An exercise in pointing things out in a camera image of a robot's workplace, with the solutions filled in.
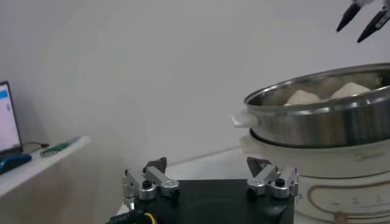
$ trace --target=cable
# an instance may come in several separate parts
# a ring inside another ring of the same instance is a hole
[[[155,222],[155,220],[154,220],[154,217],[153,217],[153,215],[152,215],[151,213],[145,212],[144,215],[148,216],[148,217],[151,219],[152,224],[156,224],[156,222]]]
[[[40,143],[40,142],[26,142],[26,143],[23,143],[23,144],[22,144],[22,146],[26,146],[26,145],[39,145],[39,147],[37,147],[37,148],[35,148],[35,149],[29,151],[28,154],[31,154],[31,153],[33,153],[33,152],[36,152],[36,151],[40,150],[40,149],[44,149],[44,148],[47,148],[47,147],[50,146],[50,145],[47,144],[47,143]]]
[[[22,146],[26,146],[26,145],[40,145],[41,148],[49,147],[49,144],[47,144],[47,143],[40,143],[40,142],[26,142],[26,143],[22,144]]]

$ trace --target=pot handle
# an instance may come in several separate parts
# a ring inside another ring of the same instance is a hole
[[[253,128],[258,126],[257,117],[247,110],[243,110],[230,117],[236,128]]]

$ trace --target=white electric cooker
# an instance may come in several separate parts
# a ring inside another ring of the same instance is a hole
[[[298,169],[298,212],[331,222],[337,214],[347,223],[390,222],[390,140],[316,150],[279,147],[251,135],[240,143],[244,153]]]

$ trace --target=metal bracket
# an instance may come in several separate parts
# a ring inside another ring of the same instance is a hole
[[[274,181],[279,176],[280,172],[277,167],[270,164],[267,165],[255,178],[247,180],[248,195],[250,197],[264,195],[269,182]]]
[[[156,167],[147,167],[145,171],[145,178],[160,186],[161,194],[163,196],[169,198],[178,198],[180,196],[179,182],[177,180],[168,178]]]
[[[287,167],[282,174],[271,183],[272,196],[288,198],[290,195],[298,196],[299,174],[296,168]]]
[[[156,185],[145,179],[140,173],[126,170],[122,178],[124,201],[137,196],[141,200],[151,200],[156,197]]]

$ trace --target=screw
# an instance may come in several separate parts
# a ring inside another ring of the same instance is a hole
[[[277,186],[277,187],[284,187],[285,186],[284,179],[278,178],[277,180],[275,180],[275,186]]]
[[[152,187],[152,182],[150,180],[144,180],[142,182],[142,188],[143,189],[149,189]]]

